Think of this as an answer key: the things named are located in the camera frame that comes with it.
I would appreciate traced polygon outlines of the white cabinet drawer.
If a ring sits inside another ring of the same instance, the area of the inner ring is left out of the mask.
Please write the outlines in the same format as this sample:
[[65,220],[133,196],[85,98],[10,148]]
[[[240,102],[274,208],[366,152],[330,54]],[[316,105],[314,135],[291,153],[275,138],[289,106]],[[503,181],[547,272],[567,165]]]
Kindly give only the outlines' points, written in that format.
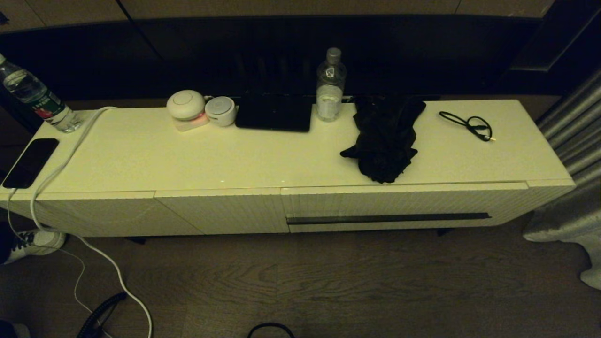
[[291,232],[444,229],[502,223],[524,183],[284,188]]

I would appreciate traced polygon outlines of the black umbrella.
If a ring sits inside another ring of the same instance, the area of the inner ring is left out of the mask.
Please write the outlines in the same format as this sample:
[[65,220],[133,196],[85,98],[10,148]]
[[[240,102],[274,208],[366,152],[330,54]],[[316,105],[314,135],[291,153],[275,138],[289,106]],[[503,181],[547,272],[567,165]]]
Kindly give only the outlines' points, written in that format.
[[405,96],[356,96],[353,101],[359,135],[340,156],[356,160],[359,171],[372,181],[392,184],[418,153],[414,124],[426,103]]

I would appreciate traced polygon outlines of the white low cabinet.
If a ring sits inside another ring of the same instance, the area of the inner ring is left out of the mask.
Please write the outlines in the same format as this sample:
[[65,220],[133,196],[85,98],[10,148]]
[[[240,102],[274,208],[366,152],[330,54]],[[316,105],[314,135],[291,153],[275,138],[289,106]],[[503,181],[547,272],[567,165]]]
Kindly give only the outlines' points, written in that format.
[[284,188],[524,183],[507,223],[575,188],[517,100],[427,102],[418,154],[378,184],[340,152],[355,144],[355,106],[307,133],[212,124],[174,128],[165,108],[112,109],[36,199],[37,220],[84,237],[289,233]]

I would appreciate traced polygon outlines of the black flat tablet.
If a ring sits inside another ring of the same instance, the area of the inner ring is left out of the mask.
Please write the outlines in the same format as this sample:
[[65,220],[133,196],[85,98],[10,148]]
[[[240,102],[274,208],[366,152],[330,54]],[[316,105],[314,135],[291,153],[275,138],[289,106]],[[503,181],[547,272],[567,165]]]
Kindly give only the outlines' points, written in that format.
[[303,133],[310,130],[313,99],[309,96],[246,94],[238,103],[238,128]]

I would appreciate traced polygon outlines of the clear bottle with grey cap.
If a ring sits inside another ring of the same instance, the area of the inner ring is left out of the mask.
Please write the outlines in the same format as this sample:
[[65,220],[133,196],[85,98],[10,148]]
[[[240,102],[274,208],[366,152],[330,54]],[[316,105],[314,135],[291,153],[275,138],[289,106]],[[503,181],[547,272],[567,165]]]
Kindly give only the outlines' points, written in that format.
[[337,120],[343,103],[347,68],[341,57],[341,49],[331,47],[326,52],[326,59],[317,68],[317,117],[325,122]]

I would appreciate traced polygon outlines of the small white round speaker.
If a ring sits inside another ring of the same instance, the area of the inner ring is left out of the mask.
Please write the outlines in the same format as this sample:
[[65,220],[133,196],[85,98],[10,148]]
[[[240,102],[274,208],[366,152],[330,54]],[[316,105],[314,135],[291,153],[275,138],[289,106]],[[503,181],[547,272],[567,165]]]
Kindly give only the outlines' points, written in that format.
[[238,107],[232,98],[220,96],[206,102],[205,113],[213,124],[227,127],[234,124]]

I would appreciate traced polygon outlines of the white dome-shaped device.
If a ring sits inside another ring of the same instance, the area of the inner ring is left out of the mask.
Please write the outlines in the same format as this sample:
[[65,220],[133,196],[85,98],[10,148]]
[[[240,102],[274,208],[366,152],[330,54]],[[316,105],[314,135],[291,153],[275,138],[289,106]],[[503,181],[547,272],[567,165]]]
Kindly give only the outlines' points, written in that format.
[[171,117],[180,121],[189,121],[204,113],[206,99],[194,90],[182,90],[173,94],[166,104]]

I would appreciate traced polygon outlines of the black smartphone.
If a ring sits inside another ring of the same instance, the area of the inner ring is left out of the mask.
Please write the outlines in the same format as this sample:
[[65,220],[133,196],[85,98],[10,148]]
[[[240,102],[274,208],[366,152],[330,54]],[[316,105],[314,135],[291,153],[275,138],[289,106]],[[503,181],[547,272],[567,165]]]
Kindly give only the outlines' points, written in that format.
[[31,141],[9,171],[2,186],[18,190],[31,187],[59,143],[60,141],[55,138],[39,138]]

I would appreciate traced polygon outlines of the water bottle with green label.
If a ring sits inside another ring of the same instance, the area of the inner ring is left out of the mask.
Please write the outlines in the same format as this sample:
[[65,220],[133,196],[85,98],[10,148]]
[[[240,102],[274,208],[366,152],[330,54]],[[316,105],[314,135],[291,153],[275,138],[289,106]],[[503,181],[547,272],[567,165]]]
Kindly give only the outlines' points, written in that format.
[[83,123],[77,113],[35,75],[9,62],[2,54],[0,54],[0,83],[14,98],[44,122],[63,133],[74,132]]

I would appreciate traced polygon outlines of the dark grey door frame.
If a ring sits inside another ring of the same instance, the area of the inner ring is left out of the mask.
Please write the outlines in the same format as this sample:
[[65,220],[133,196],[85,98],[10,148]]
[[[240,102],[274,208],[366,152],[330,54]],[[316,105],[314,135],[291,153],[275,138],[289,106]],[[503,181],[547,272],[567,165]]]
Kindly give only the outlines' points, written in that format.
[[549,71],[601,14],[601,0],[555,0],[510,70]]

